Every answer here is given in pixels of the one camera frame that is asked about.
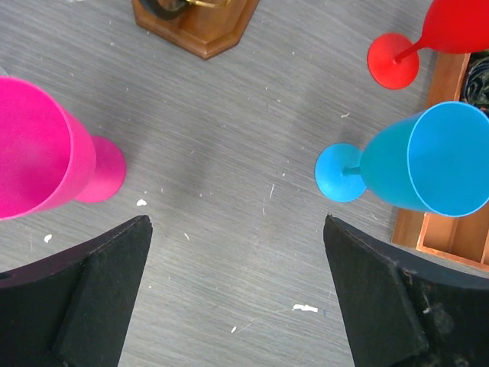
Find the blue wine glass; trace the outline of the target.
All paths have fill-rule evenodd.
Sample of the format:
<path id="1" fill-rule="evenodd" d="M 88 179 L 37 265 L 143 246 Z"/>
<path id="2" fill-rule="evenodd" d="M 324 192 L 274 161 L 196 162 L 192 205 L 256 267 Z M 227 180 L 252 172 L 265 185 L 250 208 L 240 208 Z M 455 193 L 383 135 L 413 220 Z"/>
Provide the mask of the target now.
<path id="1" fill-rule="evenodd" d="M 441 102 L 379 132 L 360 149 L 326 148 L 316 184 L 347 203 L 370 190 L 392 206 L 462 217 L 488 202 L 488 117 L 464 102 Z"/>

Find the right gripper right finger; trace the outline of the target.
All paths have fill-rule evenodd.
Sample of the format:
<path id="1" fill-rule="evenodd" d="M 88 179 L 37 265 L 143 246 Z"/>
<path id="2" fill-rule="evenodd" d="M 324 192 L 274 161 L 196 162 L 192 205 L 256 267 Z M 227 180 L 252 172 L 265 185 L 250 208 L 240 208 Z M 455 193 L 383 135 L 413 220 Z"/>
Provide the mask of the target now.
<path id="1" fill-rule="evenodd" d="M 325 253 L 356 366 L 486 366 L 488 279 L 328 215 Z"/>

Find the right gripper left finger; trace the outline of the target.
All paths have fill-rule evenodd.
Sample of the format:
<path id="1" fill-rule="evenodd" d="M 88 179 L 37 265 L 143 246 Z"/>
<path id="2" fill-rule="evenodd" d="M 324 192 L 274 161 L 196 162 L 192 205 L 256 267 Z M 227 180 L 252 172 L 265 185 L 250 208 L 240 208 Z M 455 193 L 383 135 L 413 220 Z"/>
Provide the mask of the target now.
<path id="1" fill-rule="evenodd" d="M 1 274 L 3 366 L 117 366 L 153 228 L 136 216 Z"/>

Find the wooden compartment tray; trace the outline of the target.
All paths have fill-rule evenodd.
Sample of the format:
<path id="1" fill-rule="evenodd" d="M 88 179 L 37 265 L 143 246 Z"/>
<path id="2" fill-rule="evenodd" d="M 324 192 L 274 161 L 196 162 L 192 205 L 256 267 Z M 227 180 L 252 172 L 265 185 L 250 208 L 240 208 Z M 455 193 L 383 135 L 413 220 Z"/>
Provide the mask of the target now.
<path id="1" fill-rule="evenodd" d="M 459 100 L 467 70 L 487 56 L 487 51 L 439 54 L 426 97 L 426 107 Z M 391 242 L 488 271 L 488 207 L 461 218 L 399 209 Z"/>

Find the pink wine glass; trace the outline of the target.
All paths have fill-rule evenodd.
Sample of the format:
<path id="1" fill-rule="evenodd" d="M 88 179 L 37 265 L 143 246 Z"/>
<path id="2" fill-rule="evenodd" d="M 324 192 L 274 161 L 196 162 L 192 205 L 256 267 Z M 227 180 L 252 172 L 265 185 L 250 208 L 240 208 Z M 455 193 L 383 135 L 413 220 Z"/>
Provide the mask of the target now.
<path id="1" fill-rule="evenodd" d="M 16 219 L 72 200 L 115 195 L 127 166 L 118 146 L 88 133 L 51 95 L 1 78 L 1 218 Z"/>

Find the red wine glass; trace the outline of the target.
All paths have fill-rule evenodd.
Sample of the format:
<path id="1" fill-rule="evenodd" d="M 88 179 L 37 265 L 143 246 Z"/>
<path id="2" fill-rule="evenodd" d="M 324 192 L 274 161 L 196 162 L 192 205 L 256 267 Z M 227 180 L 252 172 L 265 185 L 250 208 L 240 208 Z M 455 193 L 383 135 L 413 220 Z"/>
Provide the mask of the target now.
<path id="1" fill-rule="evenodd" d="M 423 48 L 445 54 L 471 54 L 488 49 L 488 1 L 432 2 L 418 41 L 386 33 L 372 42 L 367 55 L 369 72 L 384 88 L 405 88 L 417 76 L 418 51 Z"/>

